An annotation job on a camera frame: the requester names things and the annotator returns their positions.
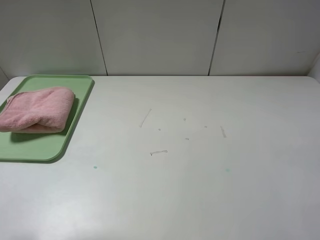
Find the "pink terry towel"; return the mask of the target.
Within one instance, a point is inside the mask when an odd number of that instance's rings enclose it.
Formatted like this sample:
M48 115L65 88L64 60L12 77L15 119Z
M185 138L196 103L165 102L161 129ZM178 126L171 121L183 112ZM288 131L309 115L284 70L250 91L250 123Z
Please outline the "pink terry towel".
M51 87L10 96L0 112L2 133L51 134L67 124L75 94L67 87Z

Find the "light green plastic tray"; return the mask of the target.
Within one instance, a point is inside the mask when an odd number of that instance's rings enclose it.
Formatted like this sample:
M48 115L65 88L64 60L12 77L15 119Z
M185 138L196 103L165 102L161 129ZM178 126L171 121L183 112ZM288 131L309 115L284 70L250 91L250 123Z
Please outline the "light green plastic tray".
M45 163L54 162L63 155L95 82L87 75L30 75L8 98L20 92L51 87L67 87L75 94L65 129L60 133L29 134L2 132L0 134L0 160L2 162Z

